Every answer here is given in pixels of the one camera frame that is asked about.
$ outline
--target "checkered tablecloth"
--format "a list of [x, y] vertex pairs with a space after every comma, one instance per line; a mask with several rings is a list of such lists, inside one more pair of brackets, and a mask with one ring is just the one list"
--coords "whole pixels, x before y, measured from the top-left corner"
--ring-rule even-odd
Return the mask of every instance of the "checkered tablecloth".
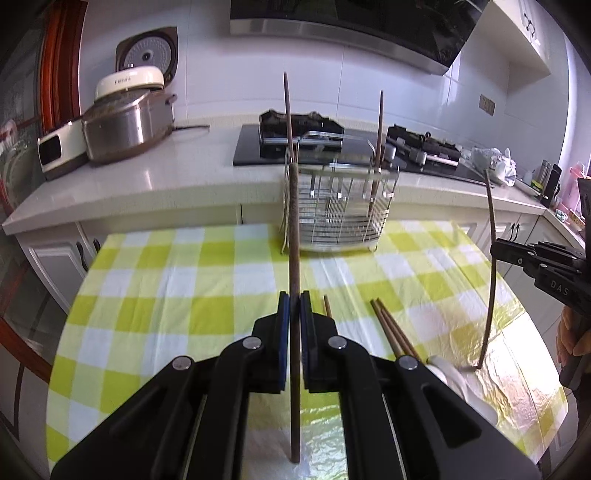
[[[47, 455], [69, 449], [177, 355], [218, 355], [277, 309], [288, 257], [276, 227], [240, 225], [110, 235], [61, 337], [47, 404]], [[380, 297], [419, 354], [477, 361], [490, 263], [448, 222], [388, 222], [375, 252], [304, 254], [301, 286], [314, 310], [330, 298], [337, 329], [392, 358], [369, 305]], [[499, 414], [498, 429], [538, 461], [560, 427], [566, 398], [529, 315], [497, 282], [483, 370], [465, 374]], [[289, 451], [289, 394], [252, 394], [245, 478], [344, 478], [336, 394], [302, 392], [303, 461]]]

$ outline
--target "kitchen counter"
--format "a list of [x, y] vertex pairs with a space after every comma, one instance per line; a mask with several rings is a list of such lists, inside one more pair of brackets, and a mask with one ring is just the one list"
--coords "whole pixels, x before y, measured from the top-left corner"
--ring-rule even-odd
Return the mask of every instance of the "kitchen counter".
[[570, 225], [558, 220], [552, 210], [546, 209], [544, 212], [544, 218], [548, 220], [552, 226], [569, 241], [571, 247], [577, 249], [581, 248], [583, 252], [585, 251], [585, 240], [583, 240], [583, 238], [581, 238], [581, 236]]
[[[82, 168], [41, 185], [2, 225], [7, 235], [64, 223], [153, 211], [280, 202], [283, 166], [234, 167], [240, 127], [174, 132], [118, 163]], [[495, 208], [543, 215], [515, 188], [493, 189]], [[401, 173], [397, 203], [487, 208], [483, 186]]]

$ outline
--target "wall socket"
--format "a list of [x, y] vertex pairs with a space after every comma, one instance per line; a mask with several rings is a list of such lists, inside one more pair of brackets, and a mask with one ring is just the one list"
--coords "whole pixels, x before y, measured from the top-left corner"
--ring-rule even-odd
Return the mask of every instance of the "wall socket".
[[495, 102], [493, 102], [489, 98], [486, 98], [484, 95], [480, 96], [480, 103], [478, 104], [478, 107], [481, 110], [484, 110], [490, 116], [493, 116], [495, 114], [495, 107], [496, 107]]

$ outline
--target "plastic bag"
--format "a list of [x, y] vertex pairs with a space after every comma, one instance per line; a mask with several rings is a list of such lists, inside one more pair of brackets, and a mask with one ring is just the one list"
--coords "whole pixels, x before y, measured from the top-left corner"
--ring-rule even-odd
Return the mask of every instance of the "plastic bag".
[[470, 156], [474, 166], [484, 171], [488, 169], [492, 181], [512, 187], [517, 179], [515, 161], [511, 160], [511, 151], [506, 148], [505, 154], [497, 148], [473, 148]]

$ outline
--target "wooden chopstick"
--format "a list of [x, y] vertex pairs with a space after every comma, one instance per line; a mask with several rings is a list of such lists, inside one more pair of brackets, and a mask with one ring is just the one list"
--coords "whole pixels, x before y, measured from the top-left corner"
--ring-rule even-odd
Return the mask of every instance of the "wooden chopstick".
[[400, 345], [396, 341], [396, 337], [394, 336], [394, 332], [391, 330], [388, 322], [386, 322], [386, 319], [384, 318], [384, 314], [383, 314], [382, 310], [380, 309], [378, 304], [375, 302], [375, 300], [371, 300], [369, 303], [371, 304], [372, 308], [374, 309], [375, 315], [378, 318], [380, 324], [382, 325], [382, 329], [384, 330], [384, 333], [386, 335], [386, 338], [388, 339], [388, 343], [390, 344], [390, 347], [392, 348], [394, 356], [396, 358], [403, 356], [404, 352], [402, 351], [402, 349], [400, 348]]
[[294, 139], [291, 128], [290, 90], [287, 72], [283, 72], [285, 90], [285, 120], [287, 122], [287, 148], [290, 154], [290, 204], [288, 231], [290, 237], [290, 420], [291, 461], [300, 463], [300, 221], [298, 203], [298, 168], [294, 156]]
[[[496, 240], [496, 227], [495, 227], [495, 209], [492, 204], [492, 193], [491, 193], [491, 181], [488, 176], [488, 169], [484, 171], [484, 179], [486, 185], [486, 197], [488, 199], [488, 213], [491, 219], [491, 245]], [[482, 346], [480, 347], [480, 357], [476, 368], [480, 370], [484, 364], [484, 357], [486, 356], [486, 350], [488, 349], [488, 340], [491, 337], [492, 327], [492, 314], [495, 308], [495, 292], [496, 292], [496, 258], [491, 258], [491, 289], [488, 294], [488, 311], [486, 312], [486, 324], [484, 327], [484, 337], [482, 339]]]
[[332, 318], [332, 311], [330, 309], [330, 303], [329, 303], [329, 296], [325, 295], [324, 296], [324, 309], [326, 311], [326, 316]]
[[408, 340], [407, 336], [404, 334], [400, 326], [396, 323], [396, 320], [394, 320], [394, 317], [388, 311], [386, 305], [384, 305], [384, 302], [380, 299], [376, 299], [376, 302], [378, 303], [379, 308], [382, 310], [385, 320], [390, 325], [390, 328], [396, 336], [396, 340], [398, 341], [398, 343], [400, 343], [400, 346], [402, 347], [404, 353], [406, 353], [407, 355], [412, 355], [417, 360], [420, 360], [421, 357], [419, 357], [418, 352], [415, 350], [412, 343], [410, 343], [410, 341]]
[[[375, 144], [374, 171], [382, 163], [382, 132], [384, 130], [384, 91], [379, 93], [379, 119], [378, 119], [378, 140]], [[375, 196], [378, 193], [378, 181], [374, 180], [371, 184], [371, 197], [369, 200], [368, 217], [374, 212]]]

